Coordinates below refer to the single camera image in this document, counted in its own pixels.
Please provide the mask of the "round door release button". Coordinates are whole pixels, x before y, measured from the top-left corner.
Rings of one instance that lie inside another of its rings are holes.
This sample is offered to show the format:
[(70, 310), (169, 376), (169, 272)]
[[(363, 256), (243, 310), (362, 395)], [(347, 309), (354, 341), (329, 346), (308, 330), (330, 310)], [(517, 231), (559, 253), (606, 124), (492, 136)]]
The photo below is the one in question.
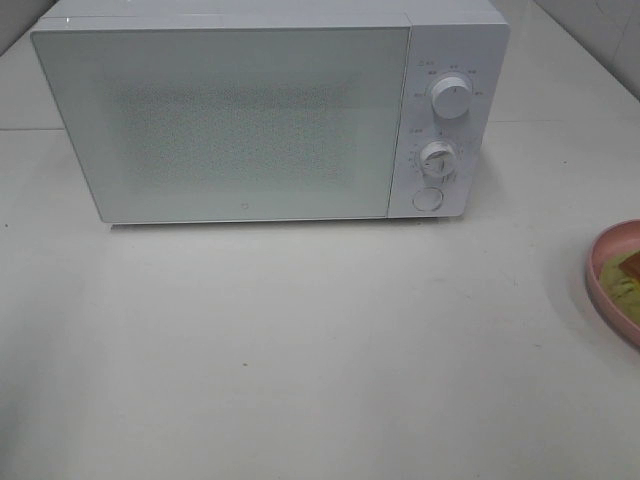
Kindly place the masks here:
[(444, 200), (444, 194), (437, 187), (425, 187), (416, 192), (412, 197), (414, 208), (421, 212), (437, 211)]

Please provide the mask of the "white timer knob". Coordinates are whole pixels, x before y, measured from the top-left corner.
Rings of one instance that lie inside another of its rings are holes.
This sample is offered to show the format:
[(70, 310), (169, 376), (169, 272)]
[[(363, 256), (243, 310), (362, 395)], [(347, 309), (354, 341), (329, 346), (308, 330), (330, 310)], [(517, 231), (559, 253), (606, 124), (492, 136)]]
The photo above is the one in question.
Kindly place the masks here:
[(455, 170), (457, 155), (449, 143), (433, 141), (420, 151), (419, 161), (425, 175), (444, 178)]

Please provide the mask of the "white microwave door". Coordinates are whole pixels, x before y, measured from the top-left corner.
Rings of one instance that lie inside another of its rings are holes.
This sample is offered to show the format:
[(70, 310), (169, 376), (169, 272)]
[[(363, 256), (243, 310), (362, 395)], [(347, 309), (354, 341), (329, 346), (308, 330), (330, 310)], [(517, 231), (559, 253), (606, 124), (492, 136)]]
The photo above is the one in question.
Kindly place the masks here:
[(100, 218), (381, 218), (405, 28), (36, 32)]

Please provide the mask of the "pink plate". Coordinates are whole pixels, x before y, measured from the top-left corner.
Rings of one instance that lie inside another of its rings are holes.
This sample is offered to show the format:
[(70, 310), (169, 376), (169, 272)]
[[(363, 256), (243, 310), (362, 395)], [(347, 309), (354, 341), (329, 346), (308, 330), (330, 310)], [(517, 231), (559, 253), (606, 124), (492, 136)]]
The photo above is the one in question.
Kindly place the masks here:
[[(585, 275), (589, 297), (601, 317), (621, 337), (639, 348), (639, 323), (627, 318), (608, 298), (599, 283), (603, 264), (611, 257), (639, 251), (639, 220), (628, 220), (604, 230), (592, 244), (586, 260)], [(625, 260), (620, 268), (639, 280), (639, 253)]]

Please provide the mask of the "toast sandwich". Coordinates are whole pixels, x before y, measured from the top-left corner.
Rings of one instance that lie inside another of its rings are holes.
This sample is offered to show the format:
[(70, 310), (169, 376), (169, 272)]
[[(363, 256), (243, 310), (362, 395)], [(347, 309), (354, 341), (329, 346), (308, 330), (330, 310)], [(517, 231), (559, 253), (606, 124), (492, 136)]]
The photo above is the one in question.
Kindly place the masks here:
[(609, 258), (599, 276), (599, 283), (608, 298), (636, 324), (639, 323), (639, 280), (626, 274), (620, 265), (638, 253), (635, 250)]

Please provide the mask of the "white microwave oven body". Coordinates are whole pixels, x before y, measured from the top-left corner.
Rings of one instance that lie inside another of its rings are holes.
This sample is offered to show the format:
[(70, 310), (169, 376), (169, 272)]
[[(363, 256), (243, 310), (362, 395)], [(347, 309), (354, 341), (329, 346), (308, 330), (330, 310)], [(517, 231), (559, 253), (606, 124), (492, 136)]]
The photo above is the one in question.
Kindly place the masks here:
[[(130, 30), (285, 30), (405, 28), (409, 32), (388, 210), (381, 218), (453, 217), (469, 195), (510, 28), (488, 1), (60, 1), (36, 32)], [(472, 83), (469, 110), (445, 120), (431, 105), (430, 87), (458, 72)], [(445, 141), (456, 152), (444, 178), (422, 172), (419, 154)], [(442, 190), (434, 212), (414, 208), (425, 187)]]

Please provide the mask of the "white power knob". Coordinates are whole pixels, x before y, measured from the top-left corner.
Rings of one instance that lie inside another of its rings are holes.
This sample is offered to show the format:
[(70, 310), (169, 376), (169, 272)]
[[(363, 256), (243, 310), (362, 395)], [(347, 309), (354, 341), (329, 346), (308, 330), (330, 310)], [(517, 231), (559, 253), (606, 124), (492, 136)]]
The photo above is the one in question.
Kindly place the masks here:
[(453, 120), (469, 110), (473, 96), (472, 83), (463, 74), (451, 72), (433, 83), (430, 96), (435, 114), (442, 119)]

